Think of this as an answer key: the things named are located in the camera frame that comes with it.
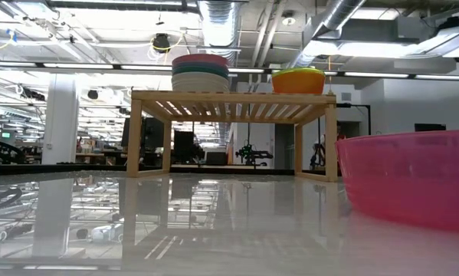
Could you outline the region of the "white bowl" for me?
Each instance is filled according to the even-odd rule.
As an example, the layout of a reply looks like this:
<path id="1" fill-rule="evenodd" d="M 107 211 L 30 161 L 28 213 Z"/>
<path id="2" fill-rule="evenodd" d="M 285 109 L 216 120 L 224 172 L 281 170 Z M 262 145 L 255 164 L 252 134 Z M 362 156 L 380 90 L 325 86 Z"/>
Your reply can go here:
<path id="1" fill-rule="evenodd" d="M 173 90 L 229 92 L 229 88 L 229 80 L 217 74 L 187 72 L 172 76 Z"/>

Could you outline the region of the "orange plastic bowl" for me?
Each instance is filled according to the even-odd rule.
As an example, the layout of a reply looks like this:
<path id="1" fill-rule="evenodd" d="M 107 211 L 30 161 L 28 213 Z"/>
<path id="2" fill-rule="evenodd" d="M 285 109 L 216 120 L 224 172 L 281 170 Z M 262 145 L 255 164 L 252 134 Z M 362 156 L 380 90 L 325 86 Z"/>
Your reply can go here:
<path id="1" fill-rule="evenodd" d="M 290 73 L 272 77 L 271 83 L 277 94 L 321 94 L 325 79 L 319 74 Z"/>

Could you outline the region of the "green plastic bowl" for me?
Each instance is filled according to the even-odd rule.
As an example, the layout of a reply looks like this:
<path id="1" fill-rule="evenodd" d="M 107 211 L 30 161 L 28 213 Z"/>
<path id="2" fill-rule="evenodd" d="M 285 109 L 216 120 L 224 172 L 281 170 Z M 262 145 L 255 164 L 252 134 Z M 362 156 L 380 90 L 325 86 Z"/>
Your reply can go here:
<path id="1" fill-rule="evenodd" d="M 319 74 L 319 75 L 323 75 L 324 77 L 326 76 L 324 71 L 318 70 L 314 67 L 293 67 L 293 68 L 273 71 L 272 77 L 276 77 L 282 74 L 290 74 L 290 73 Z"/>

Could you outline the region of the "wooden slatted shelf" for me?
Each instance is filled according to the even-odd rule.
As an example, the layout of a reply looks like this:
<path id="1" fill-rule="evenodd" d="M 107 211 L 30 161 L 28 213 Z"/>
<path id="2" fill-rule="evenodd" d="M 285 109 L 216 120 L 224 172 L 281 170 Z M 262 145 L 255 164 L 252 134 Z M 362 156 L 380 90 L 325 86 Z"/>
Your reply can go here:
<path id="1" fill-rule="evenodd" d="M 126 173 L 139 178 L 167 174 L 171 167 L 172 122 L 281 123 L 294 126 L 294 174 L 321 182 L 338 180 L 336 155 L 336 96 L 334 94 L 229 93 L 135 90 L 131 114 Z M 142 112 L 163 123 L 162 168 L 139 170 Z M 303 172 L 303 127 L 325 119 L 325 174 Z"/>

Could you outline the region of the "black box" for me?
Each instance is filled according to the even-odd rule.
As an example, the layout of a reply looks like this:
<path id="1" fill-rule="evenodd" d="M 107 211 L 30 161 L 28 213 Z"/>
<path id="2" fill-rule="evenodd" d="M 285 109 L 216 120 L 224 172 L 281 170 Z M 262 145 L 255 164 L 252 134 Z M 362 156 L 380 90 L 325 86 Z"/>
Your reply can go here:
<path id="1" fill-rule="evenodd" d="M 209 166 L 226 166 L 228 156 L 226 152 L 207 152 L 205 164 Z"/>

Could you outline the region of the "black and green robot device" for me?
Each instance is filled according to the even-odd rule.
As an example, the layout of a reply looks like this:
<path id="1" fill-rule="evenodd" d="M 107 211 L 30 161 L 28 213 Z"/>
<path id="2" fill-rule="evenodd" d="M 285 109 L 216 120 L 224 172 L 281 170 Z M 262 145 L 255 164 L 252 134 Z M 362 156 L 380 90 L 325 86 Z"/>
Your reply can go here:
<path id="1" fill-rule="evenodd" d="M 266 162 L 259 163 L 259 159 L 273 159 L 274 155 L 265 150 L 256 150 L 253 146 L 246 142 L 236 153 L 236 157 L 241 159 L 241 162 L 246 166 L 267 166 Z"/>

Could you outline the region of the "black monitor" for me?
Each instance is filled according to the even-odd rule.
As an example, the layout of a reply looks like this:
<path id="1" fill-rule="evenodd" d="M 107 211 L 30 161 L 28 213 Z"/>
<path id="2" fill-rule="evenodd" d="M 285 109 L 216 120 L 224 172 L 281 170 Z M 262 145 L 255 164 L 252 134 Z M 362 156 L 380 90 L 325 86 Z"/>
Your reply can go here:
<path id="1" fill-rule="evenodd" d="M 154 117 L 146 117 L 140 130 L 139 157 L 144 166 L 161 166 L 162 154 L 157 151 L 163 147 L 164 124 Z"/>

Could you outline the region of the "person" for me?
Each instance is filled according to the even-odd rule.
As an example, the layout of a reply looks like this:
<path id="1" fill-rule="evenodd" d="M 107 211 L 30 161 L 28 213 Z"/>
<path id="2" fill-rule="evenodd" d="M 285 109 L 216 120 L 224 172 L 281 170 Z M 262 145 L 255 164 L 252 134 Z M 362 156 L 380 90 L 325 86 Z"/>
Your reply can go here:
<path id="1" fill-rule="evenodd" d="M 341 123 L 336 123 L 337 138 L 336 140 L 344 140 L 346 136 L 341 131 Z M 310 168 L 315 169 L 318 166 L 326 165 L 326 135 L 321 134 L 318 140 L 313 144 L 313 155 L 310 159 Z"/>

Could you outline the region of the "black ceiling device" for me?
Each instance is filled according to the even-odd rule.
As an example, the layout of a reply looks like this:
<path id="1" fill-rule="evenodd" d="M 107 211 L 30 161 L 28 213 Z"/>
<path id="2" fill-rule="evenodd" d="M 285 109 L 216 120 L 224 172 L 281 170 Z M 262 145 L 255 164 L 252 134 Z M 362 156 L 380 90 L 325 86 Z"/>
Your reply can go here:
<path id="1" fill-rule="evenodd" d="M 165 54 L 170 51 L 171 44 L 169 36 L 166 33 L 158 33 L 152 40 L 152 48 L 160 54 Z"/>

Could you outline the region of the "white pillar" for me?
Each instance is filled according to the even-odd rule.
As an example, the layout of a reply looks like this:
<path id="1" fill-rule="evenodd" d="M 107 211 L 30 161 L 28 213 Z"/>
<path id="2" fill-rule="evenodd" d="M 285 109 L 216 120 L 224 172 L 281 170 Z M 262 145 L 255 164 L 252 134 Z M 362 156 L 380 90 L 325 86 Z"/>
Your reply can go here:
<path id="1" fill-rule="evenodd" d="M 52 74 L 48 85 L 41 163 L 72 163 L 77 144 L 79 93 L 72 74 Z"/>

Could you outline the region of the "translucent magenta plastic bowl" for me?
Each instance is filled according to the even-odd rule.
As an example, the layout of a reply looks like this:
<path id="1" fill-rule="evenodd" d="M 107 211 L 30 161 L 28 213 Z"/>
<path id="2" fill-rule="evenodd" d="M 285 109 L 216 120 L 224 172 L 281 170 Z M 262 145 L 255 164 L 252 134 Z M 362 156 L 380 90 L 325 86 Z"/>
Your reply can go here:
<path id="1" fill-rule="evenodd" d="M 459 130 L 360 136 L 336 151 L 355 210 L 459 232 Z"/>

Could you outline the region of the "ribbed silver ceiling duct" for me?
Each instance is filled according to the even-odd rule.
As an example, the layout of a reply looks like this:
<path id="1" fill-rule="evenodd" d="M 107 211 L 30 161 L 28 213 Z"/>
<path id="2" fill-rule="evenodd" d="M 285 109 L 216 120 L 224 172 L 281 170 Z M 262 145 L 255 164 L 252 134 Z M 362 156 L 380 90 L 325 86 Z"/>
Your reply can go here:
<path id="1" fill-rule="evenodd" d="M 225 58 L 230 66 L 236 61 L 240 7 L 237 2 L 198 0 L 205 53 Z"/>

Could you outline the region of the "black wall screen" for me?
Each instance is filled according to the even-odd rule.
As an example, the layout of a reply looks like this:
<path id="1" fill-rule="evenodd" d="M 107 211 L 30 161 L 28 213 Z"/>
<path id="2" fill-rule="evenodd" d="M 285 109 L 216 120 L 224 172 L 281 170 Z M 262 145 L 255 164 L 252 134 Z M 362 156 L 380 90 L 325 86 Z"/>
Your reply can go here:
<path id="1" fill-rule="evenodd" d="M 426 132 L 426 131 L 443 131 L 447 127 L 444 124 L 436 123 L 416 123 L 415 132 Z"/>

